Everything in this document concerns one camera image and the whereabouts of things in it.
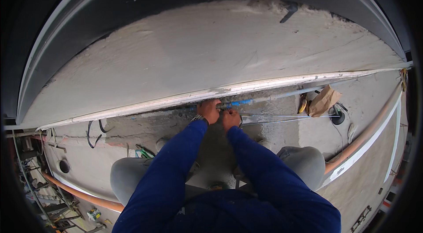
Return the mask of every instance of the wire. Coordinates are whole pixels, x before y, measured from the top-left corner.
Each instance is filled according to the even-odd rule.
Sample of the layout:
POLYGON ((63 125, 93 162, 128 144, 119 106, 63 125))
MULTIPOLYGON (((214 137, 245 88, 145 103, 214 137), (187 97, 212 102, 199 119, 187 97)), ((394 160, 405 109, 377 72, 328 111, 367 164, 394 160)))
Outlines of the wire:
POLYGON ((336 129, 336 131, 338 131, 338 134, 341 136, 341 154, 339 154, 339 157, 338 157, 338 158, 340 158, 342 156, 342 152, 343 152, 343 138, 342 138, 341 132, 339 131, 339 129, 335 126, 335 124, 333 122, 332 122, 332 125, 336 129))

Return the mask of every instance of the shoe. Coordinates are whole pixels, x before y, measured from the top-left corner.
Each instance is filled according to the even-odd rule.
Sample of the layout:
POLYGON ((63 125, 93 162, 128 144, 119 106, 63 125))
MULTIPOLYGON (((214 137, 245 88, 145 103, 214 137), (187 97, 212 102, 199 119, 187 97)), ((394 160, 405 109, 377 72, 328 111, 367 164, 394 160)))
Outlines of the shoe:
POLYGON ((260 140, 257 143, 262 145, 263 147, 267 148, 268 150, 270 150, 270 148, 272 146, 272 144, 268 140, 260 140))
POLYGON ((157 153, 159 153, 159 151, 161 150, 161 148, 167 143, 167 139, 165 139, 164 137, 162 137, 161 139, 156 141, 156 150, 157 153))

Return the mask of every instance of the white molding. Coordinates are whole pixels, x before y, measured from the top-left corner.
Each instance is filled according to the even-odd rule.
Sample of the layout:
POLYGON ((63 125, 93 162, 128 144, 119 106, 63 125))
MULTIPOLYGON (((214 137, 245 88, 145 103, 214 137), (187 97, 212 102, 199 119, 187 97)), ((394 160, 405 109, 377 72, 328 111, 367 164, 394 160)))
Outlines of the white molding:
POLYGON ((92 120, 99 120, 110 117, 124 116, 130 114, 138 114, 142 112, 149 112, 157 109, 178 106, 186 103, 193 103, 210 98, 221 98, 230 95, 237 95, 242 93, 250 93, 259 90, 280 88, 286 86, 299 85, 310 82, 321 82, 330 79, 343 79, 343 78, 357 78, 362 76, 371 75, 377 72, 396 71, 403 67, 393 67, 384 69, 375 69, 368 71, 345 71, 345 72, 329 72, 329 73, 315 73, 307 75, 279 77, 272 79, 265 79, 259 81, 243 82, 238 84, 226 85, 219 88, 204 89, 200 91, 184 93, 180 95, 169 96, 156 100, 146 101, 142 103, 135 103, 118 108, 108 109, 100 112, 86 114, 51 124, 43 125, 37 130, 45 130, 52 127, 61 125, 68 125, 79 122, 86 122, 92 120))

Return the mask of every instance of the concrete surface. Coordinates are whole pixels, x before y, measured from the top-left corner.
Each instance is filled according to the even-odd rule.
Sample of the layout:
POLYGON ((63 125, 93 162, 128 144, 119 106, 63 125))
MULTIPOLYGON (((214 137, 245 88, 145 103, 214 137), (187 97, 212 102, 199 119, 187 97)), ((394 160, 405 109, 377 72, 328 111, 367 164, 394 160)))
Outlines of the concrete surface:
POLYGON ((260 79, 402 63, 361 26, 303 5, 285 23, 278 0, 210 2, 129 24, 70 60, 21 128, 260 79))
MULTIPOLYGON (((346 146, 346 134, 350 122, 358 125, 357 135, 359 135, 374 119, 391 95, 399 82, 398 77, 398 72, 377 73, 376 75, 361 77, 336 87, 336 90, 343 94, 340 101, 349 110, 349 116, 346 117, 345 122, 336 126, 343 136, 344 146, 346 146)), ((290 92, 298 87, 231 96, 223 101, 290 92)), ((298 96, 291 96, 272 102, 240 106, 238 110, 241 113, 249 114, 296 115, 298 102, 298 96)), ((405 99, 403 99, 402 103, 404 117, 405 99)), ((130 156, 135 156, 136 144, 155 151, 156 140, 162 136, 171 138, 177 134, 189 123, 194 114, 191 111, 183 114, 147 118, 143 117, 142 114, 138 114, 103 120, 104 128, 111 130, 107 134, 103 134, 104 138, 101 139, 95 149, 91 149, 86 141, 87 122, 57 127, 56 139, 59 143, 58 146, 65 147, 67 153, 63 153, 61 149, 48 146, 45 149, 46 156, 51 168, 57 172, 60 171, 56 169, 55 162, 62 158, 68 160, 71 165, 71 172, 61 174, 61 176, 70 182, 96 195, 115 199, 109 184, 109 173, 113 162, 126 157, 127 152, 129 152, 130 156)), ((353 167, 334 182, 318 191, 340 209, 343 217, 343 232, 349 231, 349 228, 368 204, 375 205, 373 203, 374 199, 380 197, 377 195, 379 188, 384 188, 385 190, 389 183, 392 182, 393 177, 390 177, 383 184, 392 153, 394 120, 395 116, 391 118, 378 140, 353 167)), ((328 159, 341 149, 339 133, 334 129, 328 118, 252 125, 245 126, 243 129, 256 140, 261 138, 268 139, 272 144, 271 150, 274 153, 277 153, 281 147, 286 145, 313 146, 318 148, 328 159)), ((91 142, 93 143, 100 134, 102 133, 99 130, 98 122, 93 122, 90 133, 91 142)), ((403 132, 400 129, 398 151, 402 151, 404 146, 402 135, 403 132)), ((402 153, 396 154, 394 167, 397 166, 398 157, 401 155, 402 153)), ((219 122, 208 129, 201 143, 197 162, 200 165, 200 171, 191 178, 188 184, 205 188, 214 181, 224 181, 231 188, 234 188, 235 180, 231 175, 231 171, 236 166, 236 162, 219 122)))

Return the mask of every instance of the white trim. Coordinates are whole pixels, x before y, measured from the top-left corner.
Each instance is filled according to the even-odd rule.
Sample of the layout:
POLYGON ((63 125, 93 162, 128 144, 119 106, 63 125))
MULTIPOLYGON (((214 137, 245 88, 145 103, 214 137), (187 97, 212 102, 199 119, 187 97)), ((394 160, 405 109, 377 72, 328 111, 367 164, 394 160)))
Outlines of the white trim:
POLYGON ((401 94, 402 94, 402 92, 400 92, 397 102, 395 103, 392 110, 389 112, 385 121, 382 123, 382 125, 379 127, 379 129, 373 134, 373 136, 354 155, 352 155, 348 160, 346 160, 346 162, 342 163, 338 168, 336 168, 332 172, 331 176, 323 182, 323 185, 320 188, 325 187, 329 183, 333 182, 336 178, 341 176, 344 172, 346 172, 373 145, 373 143, 376 141, 376 139, 379 137, 379 135, 385 129, 386 125, 388 124, 389 120, 391 119, 392 115, 394 114, 394 111, 397 108, 397 106, 400 106, 401 94))
POLYGON ((315 74, 308 74, 308 75, 280 77, 280 78, 232 84, 232 85, 222 86, 219 88, 204 89, 200 91, 184 93, 180 95, 174 95, 174 96, 146 101, 142 103, 136 103, 136 104, 131 104, 131 105, 122 106, 118 108, 108 109, 101 112, 86 114, 86 115, 82 115, 82 116, 40 126, 37 128, 37 131, 40 129, 45 130, 45 129, 49 129, 49 128, 57 127, 61 125, 68 125, 73 123, 99 120, 104 118, 124 116, 124 115, 130 115, 130 114, 138 114, 142 112, 148 112, 148 111, 153 111, 157 109, 178 106, 178 105, 182 105, 186 103, 202 101, 202 100, 210 99, 210 98, 221 98, 221 97, 230 96, 230 95, 250 93, 250 92, 255 92, 259 90, 299 85, 299 84, 310 83, 310 82, 321 82, 321 81, 326 81, 330 79, 357 78, 357 77, 362 77, 366 75, 371 75, 377 72, 396 71, 401 68, 402 67, 393 67, 393 68, 375 69, 375 70, 368 70, 368 71, 315 73, 315 74))
POLYGON ((394 163, 395 152, 396 152, 397 145, 398 145, 400 119, 401 119, 401 104, 397 105, 394 147, 392 148, 391 160, 389 161, 388 171, 386 172, 385 179, 383 180, 383 183, 385 183, 386 180, 388 179, 389 174, 391 173, 392 164, 394 163))

